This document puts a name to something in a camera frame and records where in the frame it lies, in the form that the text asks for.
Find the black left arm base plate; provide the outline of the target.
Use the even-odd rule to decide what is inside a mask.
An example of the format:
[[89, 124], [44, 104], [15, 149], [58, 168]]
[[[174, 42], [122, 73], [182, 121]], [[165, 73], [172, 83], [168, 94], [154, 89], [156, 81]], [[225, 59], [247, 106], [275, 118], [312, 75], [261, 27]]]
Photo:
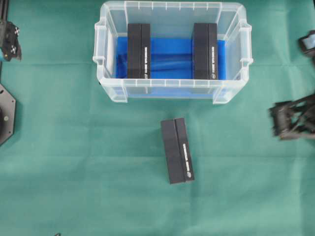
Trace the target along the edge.
[[14, 134], [16, 99], [0, 85], [0, 144]]

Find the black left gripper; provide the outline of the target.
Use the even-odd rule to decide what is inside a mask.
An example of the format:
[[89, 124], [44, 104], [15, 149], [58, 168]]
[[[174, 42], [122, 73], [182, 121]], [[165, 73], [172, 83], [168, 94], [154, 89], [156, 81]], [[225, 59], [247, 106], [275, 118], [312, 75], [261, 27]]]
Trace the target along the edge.
[[20, 29], [10, 21], [0, 22], [0, 60], [21, 60], [22, 50], [18, 41]]

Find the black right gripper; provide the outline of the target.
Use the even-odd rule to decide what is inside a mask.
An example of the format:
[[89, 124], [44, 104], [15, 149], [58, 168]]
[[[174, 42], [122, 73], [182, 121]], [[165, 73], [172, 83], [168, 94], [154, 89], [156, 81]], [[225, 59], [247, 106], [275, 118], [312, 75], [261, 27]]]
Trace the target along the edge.
[[295, 101], [274, 103], [268, 109], [273, 121], [273, 135], [280, 140], [315, 138], [315, 96], [308, 95]]

